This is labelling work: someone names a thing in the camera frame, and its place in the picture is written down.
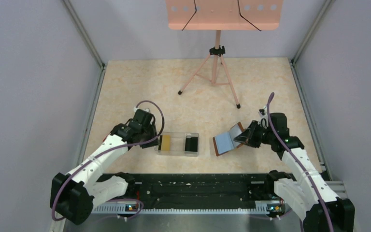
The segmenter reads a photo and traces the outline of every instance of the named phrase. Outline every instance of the music stand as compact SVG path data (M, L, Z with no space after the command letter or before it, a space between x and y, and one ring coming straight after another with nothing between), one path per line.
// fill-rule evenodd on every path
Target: music stand
M173 30L216 30L215 46L190 79L178 91L181 95L195 76L212 85L229 85L237 108L241 108L224 60L225 47L220 46L222 30L275 30L279 26L284 0L166 0L169 28ZM214 56L211 79L198 72ZM228 83L217 83L217 63L220 57Z

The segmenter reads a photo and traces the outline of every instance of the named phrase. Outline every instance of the gray floor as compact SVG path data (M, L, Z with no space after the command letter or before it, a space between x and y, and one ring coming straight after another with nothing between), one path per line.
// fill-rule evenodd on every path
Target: gray floor
M91 215L80 226L67 223L64 232L299 232L299 218L291 213L281 221L259 220L248 215L140 215L124 222Z

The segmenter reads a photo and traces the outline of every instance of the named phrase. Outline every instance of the white wall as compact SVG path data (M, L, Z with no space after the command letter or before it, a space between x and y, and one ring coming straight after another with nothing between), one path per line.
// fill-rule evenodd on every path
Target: white wall
M214 46L214 31L169 29L165 0L71 2L105 61L202 58ZM226 56L292 58L323 3L285 0L281 24L274 31L224 31Z
M329 167L371 230L371 2L336 1L298 63Z
M98 78L61 1L0 0L0 232L48 231Z

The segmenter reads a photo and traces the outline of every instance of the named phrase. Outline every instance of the notebook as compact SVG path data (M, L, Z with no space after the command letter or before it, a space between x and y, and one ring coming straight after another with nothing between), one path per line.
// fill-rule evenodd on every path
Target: notebook
M235 124L229 131L213 138L215 155L220 156L231 150L239 148L243 144L234 141L234 138L244 131L241 122Z

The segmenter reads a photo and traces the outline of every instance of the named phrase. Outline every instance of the beige tabletop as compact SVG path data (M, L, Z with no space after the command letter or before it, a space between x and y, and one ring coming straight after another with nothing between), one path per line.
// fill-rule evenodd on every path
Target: beige tabletop
M177 92L200 65L202 59L124 60L107 65L85 157L101 145L111 129L134 116L133 107L141 100L154 101L162 109L165 130L196 132L200 135L198 157L158 155L153 148L132 148L119 157L108 172L129 173L267 173L289 169L271 151L242 146L216 157L212 137L228 131L237 122L246 128L258 120L271 92L275 92L271 112L282 112L288 119L290 134L301 139L311 162L321 171L305 114L287 58L227 58L230 76L240 100L237 109L229 86L212 86L195 77L182 95ZM209 61L200 74L211 76ZM224 70L217 82L226 82ZM144 103L156 117L153 105Z

